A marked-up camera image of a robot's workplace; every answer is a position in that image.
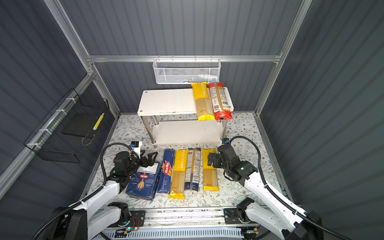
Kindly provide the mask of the red spaghetti bag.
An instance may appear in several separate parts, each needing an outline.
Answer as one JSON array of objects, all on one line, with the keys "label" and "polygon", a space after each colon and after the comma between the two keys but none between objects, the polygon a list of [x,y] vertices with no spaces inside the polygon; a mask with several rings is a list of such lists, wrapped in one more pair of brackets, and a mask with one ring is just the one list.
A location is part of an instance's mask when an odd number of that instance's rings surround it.
[{"label": "red spaghetti bag", "polygon": [[222,83],[208,84],[210,97],[214,109],[214,116],[219,120],[233,120],[228,104],[225,88]]}]

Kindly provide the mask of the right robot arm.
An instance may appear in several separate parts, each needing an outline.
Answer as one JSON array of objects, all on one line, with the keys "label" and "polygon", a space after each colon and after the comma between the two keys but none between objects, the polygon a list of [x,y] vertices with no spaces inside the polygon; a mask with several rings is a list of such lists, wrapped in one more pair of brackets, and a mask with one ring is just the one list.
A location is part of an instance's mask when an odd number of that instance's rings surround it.
[{"label": "right robot arm", "polygon": [[317,227],[322,224],[320,216],[310,212],[306,221],[306,211],[264,181],[253,164],[240,160],[230,144],[218,147],[217,153],[209,153],[208,166],[223,169],[225,177],[247,188],[269,207],[265,210],[251,198],[245,198],[237,205],[241,222],[258,223],[281,240],[324,239],[324,232]]}]

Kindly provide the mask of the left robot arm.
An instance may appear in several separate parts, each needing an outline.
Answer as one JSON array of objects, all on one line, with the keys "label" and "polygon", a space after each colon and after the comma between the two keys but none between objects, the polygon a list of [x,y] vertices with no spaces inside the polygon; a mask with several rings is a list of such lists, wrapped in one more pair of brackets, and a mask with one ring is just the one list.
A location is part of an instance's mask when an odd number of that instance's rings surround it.
[{"label": "left robot arm", "polygon": [[112,202],[126,189],[131,177],[140,167],[154,165],[158,152],[144,150],[122,151],[116,154],[109,176],[97,190],[66,208],[58,207],[40,233],[44,240],[91,240],[111,225],[137,225],[127,204]]}]

